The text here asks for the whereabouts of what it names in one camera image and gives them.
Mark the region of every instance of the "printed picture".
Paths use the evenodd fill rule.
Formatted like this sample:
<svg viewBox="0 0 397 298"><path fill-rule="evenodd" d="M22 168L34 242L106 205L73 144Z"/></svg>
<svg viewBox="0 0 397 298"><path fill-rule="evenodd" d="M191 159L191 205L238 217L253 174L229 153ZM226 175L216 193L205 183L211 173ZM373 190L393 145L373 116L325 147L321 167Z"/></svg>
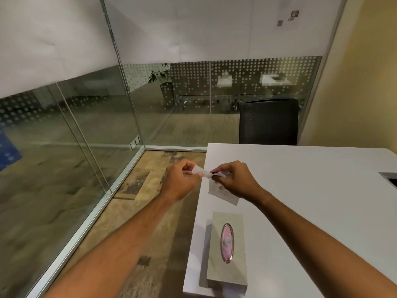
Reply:
<svg viewBox="0 0 397 298"><path fill-rule="evenodd" d="M299 10L291 11L291 18L297 18L299 16Z"/></svg>

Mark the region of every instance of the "black chair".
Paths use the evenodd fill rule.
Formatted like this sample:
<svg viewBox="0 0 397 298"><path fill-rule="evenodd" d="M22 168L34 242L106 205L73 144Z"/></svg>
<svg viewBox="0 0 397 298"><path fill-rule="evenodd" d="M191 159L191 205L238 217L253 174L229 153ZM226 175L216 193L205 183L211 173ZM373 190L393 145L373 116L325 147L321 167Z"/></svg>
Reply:
<svg viewBox="0 0 397 298"><path fill-rule="evenodd" d="M240 105L239 143L296 145L298 118L296 99L248 101Z"/></svg>

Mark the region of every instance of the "background table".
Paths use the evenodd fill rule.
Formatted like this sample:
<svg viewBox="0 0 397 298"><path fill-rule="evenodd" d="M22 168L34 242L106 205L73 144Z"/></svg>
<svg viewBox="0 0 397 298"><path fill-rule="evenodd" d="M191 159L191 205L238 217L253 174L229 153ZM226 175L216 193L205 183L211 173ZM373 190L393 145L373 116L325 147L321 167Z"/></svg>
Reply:
<svg viewBox="0 0 397 298"><path fill-rule="evenodd" d="M209 144L205 166L246 162L258 183L397 282L397 189L378 172L397 172L387 149ZM203 178L183 291L214 296L206 287L213 211L244 218L246 297L322 297L265 216L208 194ZM236 297L224 289L225 297Z"/></svg>

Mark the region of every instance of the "forearm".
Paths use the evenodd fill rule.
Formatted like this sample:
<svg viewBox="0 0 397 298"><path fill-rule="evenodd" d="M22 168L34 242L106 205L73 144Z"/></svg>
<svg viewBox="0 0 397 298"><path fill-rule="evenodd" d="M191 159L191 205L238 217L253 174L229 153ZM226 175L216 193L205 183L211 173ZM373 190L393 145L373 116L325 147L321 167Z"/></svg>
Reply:
<svg viewBox="0 0 397 298"><path fill-rule="evenodd" d="M168 197L154 198L73 266L46 298L116 297L172 204Z"/></svg>
<svg viewBox="0 0 397 298"><path fill-rule="evenodd" d="M325 297L397 297L397 286L366 261L263 191L266 215Z"/></svg>

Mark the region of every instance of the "silver oval rim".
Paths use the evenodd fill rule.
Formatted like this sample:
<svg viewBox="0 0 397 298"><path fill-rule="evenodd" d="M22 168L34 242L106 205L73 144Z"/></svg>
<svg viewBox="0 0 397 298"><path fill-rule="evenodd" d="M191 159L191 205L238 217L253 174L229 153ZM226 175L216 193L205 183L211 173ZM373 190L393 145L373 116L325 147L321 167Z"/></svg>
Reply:
<svg viewBox="0 0 397 298"><path fill-rule="evenodd" d="M223 238L223 233L224 233L224 231L225 231L225 227L226 227L226 226L229 226L229 228L230 228L230 231L231 231L231 239L232 239L230 260L226 260L226 259L225 259L225 256L224 256L223 253L222 253L222 238ZM225 263L230 263L231 260L232 260L232 258L233 258L233 253L234 253L234 232L233 232L233 228L231 227L231 224L229 224L229 223L226 223L226 224L223 226L223 228L222 228L222 233L221 233L221 246L220 246L220 247L221 247L221 255L222 255L223 261L224 261Z"/></svg>

